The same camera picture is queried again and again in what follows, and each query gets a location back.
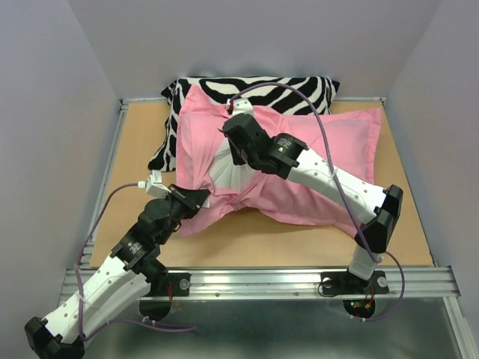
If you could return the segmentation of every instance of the pink fabric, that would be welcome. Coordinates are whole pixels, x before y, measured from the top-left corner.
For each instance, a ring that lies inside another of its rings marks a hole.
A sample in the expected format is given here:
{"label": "pink fabric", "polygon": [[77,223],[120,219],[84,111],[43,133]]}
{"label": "pink fabric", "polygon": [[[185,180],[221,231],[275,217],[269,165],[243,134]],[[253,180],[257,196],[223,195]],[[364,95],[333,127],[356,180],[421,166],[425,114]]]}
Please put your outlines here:
{"label": "pink fabric", "polygon": [[[283,115],[263,106],[254,117],[270,135],[280,132],[303,140],[323,158],[323,138],[314,116]],[[177,129],[177,184],[211,191],[210,208],[184,221],[181,234],[189,236],[243,207],[258,208],[276,221],[291,224],[334,225],[353,236],[355,229],[346,210],[309,188],[277,176],[257,172],[241,192],[214,188],[208,169],[225,139],[219,132],[229,118],[224,106],[213,105],[207,95],[192,86],[180,112]],[[381,110],[373,108],[346,114],[322,115],[333,162],[352,175],[373,183],[374,155],[381,127]]]}

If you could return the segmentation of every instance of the wooden table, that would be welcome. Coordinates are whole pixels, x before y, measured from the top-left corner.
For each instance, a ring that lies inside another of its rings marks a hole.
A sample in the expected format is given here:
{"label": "wooden table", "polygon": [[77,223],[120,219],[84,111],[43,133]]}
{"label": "wooden table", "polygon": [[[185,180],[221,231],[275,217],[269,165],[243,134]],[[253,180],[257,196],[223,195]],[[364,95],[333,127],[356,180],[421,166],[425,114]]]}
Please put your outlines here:
{"label": "wooden table", "polygon": [[[342,113],[376,107],[381,105],[334,102],[332,110]],[[165,137],[163,123],[168,112],[166,103],[129,105],[108,193],[124,183],[146,179],[149,158]],[[404,190],[390,252],[403,265],[431,266],[426,238],[384,112],[374,172],[377,185],[387,187],[394,183]],[[172,183],[174,173],[165,174],[163,179],[165,184]],[[101,265],[151,199],[137,188],[124,189],[114,196],[98,230],[92,267]],[[347,266],[354,247],[354,241],[335,227],[283,224],[256,209],[244,209],[226,215],[195,236],[183,238],[176,233],[162,246],[160,260],[169,267]],[[393,262],[388,258],[384,264]]]}

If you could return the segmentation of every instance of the pillow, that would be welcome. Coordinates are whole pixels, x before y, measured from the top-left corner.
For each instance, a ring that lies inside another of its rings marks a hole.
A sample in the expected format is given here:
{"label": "pillow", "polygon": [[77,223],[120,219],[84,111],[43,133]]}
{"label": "pillow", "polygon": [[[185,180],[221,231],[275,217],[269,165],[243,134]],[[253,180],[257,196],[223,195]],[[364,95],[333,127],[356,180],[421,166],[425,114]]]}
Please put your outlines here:
{"label": "pillow", "polygon": [[[320,114],[329,114],[339,82],[326,77],[185,77],[172,82],[162,91],[171,106],[165,121],[166,139],[148,164],[151,170],[174,171],[176,168],[177,121],[185,98],[192,85],[199,85],[215,104],[225,104],[234,94],[263,82],[281,82],[300,90]],[[311,114],[301,98],[284,88],[264,87],[245,94],[252,105],[269,106],[281,114]]]}
{"label": "pillow", "polygon": [[[254,117],[270,136],[279,132],[290,133],[326,157],[323,137],[313,115],[285,115],[271,108],[254,106]],[[203,208],[193,219],[183,221],[182,235],[197,233],[227,213],[247,206],[257,208],[277,221],[334,225],[354,236],[356,230],[347,211],[303,185],[259,171],[250,174],[241,168],[237,170],[241,173],[240,179],[232,178],[236,174],[231,174],[229,182],[219,179],[216,174],[221,171],[213,171],[213,164],[215,158],[224,160],[222,151],[226,139],[218,129],[228,118],[224,107],[212,104],[200,88],[193,86],[190,89],[178,126],[177,184],[190,189],[207,188],[211,195],[209,208]],[[373,183],[381,109],[322,115],[321,120],[335,165]]]}

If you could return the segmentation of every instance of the zebra print pillow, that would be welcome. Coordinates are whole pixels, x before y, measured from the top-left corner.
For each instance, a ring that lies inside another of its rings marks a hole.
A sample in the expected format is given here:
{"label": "zebra print pillow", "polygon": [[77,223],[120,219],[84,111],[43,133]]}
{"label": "zebra print pillow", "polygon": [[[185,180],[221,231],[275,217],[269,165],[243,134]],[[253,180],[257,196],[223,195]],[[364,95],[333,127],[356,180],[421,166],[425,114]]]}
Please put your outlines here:
{"label": "zebra print pillow", "polygon": [[[177,152],[177,121],[192,85],[199,85],[211,102],[225,104],[235,93],[262,82],[281,82],[301,91],[320,114],[331,114],[329,109],[336,96],[339,82],[326,77],[185,77],[173,81],[162,91],[171,106],[165,121],[166,139],[148,164],[151,170],[174,171]],[[281,114],[311,114],[311,109],[299,96],[284,88],[264,87],[252,90],[243,97],[252,105],[268,106]]]}

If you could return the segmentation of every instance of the gray wall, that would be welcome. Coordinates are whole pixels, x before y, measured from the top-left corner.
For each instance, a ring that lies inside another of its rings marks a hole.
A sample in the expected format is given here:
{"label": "gray wall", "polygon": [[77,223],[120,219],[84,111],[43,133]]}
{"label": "gray wall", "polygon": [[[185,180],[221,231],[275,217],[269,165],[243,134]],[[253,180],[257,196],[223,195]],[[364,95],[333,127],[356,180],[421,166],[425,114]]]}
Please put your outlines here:
{"label": "gray wall", "polygon": [[478,19],[477,0],[444,0],[386,102],[431,251],[452,265],[477,343]]}
{"label": "gray wall", "polygon": [[65,0],[0,1],[0,357],[53,310],[85,235],[118,100]]}
{"label": "gray wall", "polygon": [[121,98],[180,74],[330,75],[384,96],[440,0],[69,0]]}

